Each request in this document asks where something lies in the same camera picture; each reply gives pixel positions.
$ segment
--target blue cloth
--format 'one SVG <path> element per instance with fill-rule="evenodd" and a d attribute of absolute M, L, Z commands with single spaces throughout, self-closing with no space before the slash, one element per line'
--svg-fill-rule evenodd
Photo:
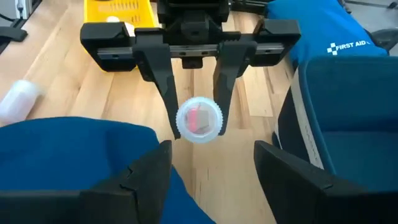
<path fill-rule="evenodd" d="M 317 57 L 298 67 L 323 167 L 369 190 L 398 190 L 398 57 Z"/>
<path fill-rule="evenodd" d="M 337 0 L 275 0 L 268 18 L 298 21 L 302 36 L 290 51 L 299 65 L 319 55 L 387 55 Z"/>
<path fill-rule="evenodd" d="M 159 145 L 150 128 L 87 118 L 12 124 L 0 142 L 0 190 L 89 189 Z M 174 168 L 161 223 L 213 223 Z"/>

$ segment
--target yellow container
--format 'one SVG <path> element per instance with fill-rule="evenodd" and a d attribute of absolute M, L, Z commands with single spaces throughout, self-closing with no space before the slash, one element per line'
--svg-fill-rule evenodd
<path fill-rule="evenodd" d="M 85 0 L 85 22 L 106 22 L 116 16 L 134 27 L 155 27 L 149 0 Z"/>

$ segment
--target bottle cap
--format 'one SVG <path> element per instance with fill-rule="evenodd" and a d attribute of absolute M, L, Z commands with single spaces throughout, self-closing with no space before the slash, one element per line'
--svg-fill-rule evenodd
<path fill-rule="evenodd" d="M 184 138 L 194 143 L 206 143 L 218 136 L 223 125 L 223 114 L 213 100 L 194 97 L 180 107 L 176 121 Z"/>

